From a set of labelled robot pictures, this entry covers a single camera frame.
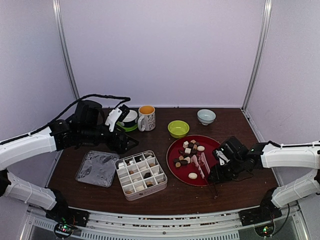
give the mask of compartment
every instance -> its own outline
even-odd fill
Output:
[[[137,156],[134,156],[134,160],[136,163],[139,163],[144,160],[144,157],[142,156],[142,154],[139,154]]]
[[[133,183],[135,183],[135,182],[138,182],[138,181],[141,181],[141,180],[142,180],[142,176],[141,176],[140,172],[137,172],[137,173],[131,174],[131,175],[130,175],[130,178],[131,178],[131,181],[132,181]]]
[[[116,169],[124,169],[126,167],[124,161],[120,160],[115,163]]]
[[[134,194],[136,192],[133,184],[124,186],[123,191],[126,195]]]
[[[129,175],[127,168],[121,168],[117,170],[119,179],[124,178]]]
[[[161,174],[155,176],[154,179],[156,180],[156,182],[158,184],[162,184],[165,181],[167,181],[167,177],[166,177],[166,175],[164,173],[161,173]]]
[[[133,157],[125,158],[123,161],[126,166],[134,165],[136,163]]]
[[[156,160],[155,157],[152,157],[152,158],[150,158],[150,159],[147,159],[146,162],[148,163],[148,165],[149,165],[150,168],[158,165],[158,161]]]
[[[153,187],[153,186],[158,184],[158,182],[153,177],[145,179],[144,183],[145,183],[147,188],[151,188],[151,187]]]
[[[131,174],[135,174],[138,172],[138,168],[137,168],[137,165],[130,165],[130,166],[127,166],[126,169],[128,170],[128,173],[129,175]]]
[[[120,183],[122,186],[125,186],[125,185],[128,185],[128,184],[131,184],[131,179],[129,176],[125,176],[123,178],[120,178]]]
[[[148,170],[141,171],[141,176],[142,176],[143,179],[147,179],[147,178],[152,177],[153,174],[152,174],[151,170],[148,169]]]
[[[146,183],[143,180],[137,181],[133,185],[134,185],[136,192],[141,192],[147,188]]]
[[[151,167],[150,170],[151,170],[153,176],[156,176],[156,175],[159,175],[159,174],[163,173],[162,169],[161,169],[161,167],[159,165]]]
[[[144,158],[145,158],[146,160],[155,157],[155,155],[154,155],[154,153],[153,153],[152,151],[146,151],[146,152],[144,152],[144,153],[143,153],[143,156],[144,156]]]
[[[136,165],[139,168],[140,172],[147,170],[149,168],[149,165],[146,161],[138,162]]]

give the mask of transparent lid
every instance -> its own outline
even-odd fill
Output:
[[[82,164],[75,176],[81,183],[109,188],[114,180],[116,166],[119,160],[116,153],[89,151],[83,158]]]

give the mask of white wall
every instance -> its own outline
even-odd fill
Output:
[[[63,110],[73,95],[51,0],[0,0],[0,141],[34,130]],[[9,167],[44,186],[56,153]],[[17,239],[27,205],[0,198],[1,239]]]
[[[319,1],[273,1],[270,29],[248,106],[260,138],[277,143],[320,140]],[[286,184],[309,172],[278,168]],[[299,201],[311,239],[319,239],[320,197]]]
[[[130,106],[241,107],[264,2],[61,1],[79,93],[128,96]]]

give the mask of green saucer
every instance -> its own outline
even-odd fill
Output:
[[[124,126],[121,126],[120,122],[117,122],[116,123],[120,128],[123,128],[126,132],[131,132],[133,130],[136,130],[138,128],[138,124],[132,126],[132,127],[124,127]]]

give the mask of mug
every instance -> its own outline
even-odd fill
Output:
[[[156,109],[146,105],[139,108],[138,128],[140,131],[151,131],[156,127]],[[139,122],[145,121],[145,129],[139,127]]]
[[[132,131],[137,127],[140,131],[146,129],[146,121],[144,118],[142,116],[138,118],[138,113],[132,109],[130,109],[128,115],[119,123],[122,127],[127,129],[127,131]]]

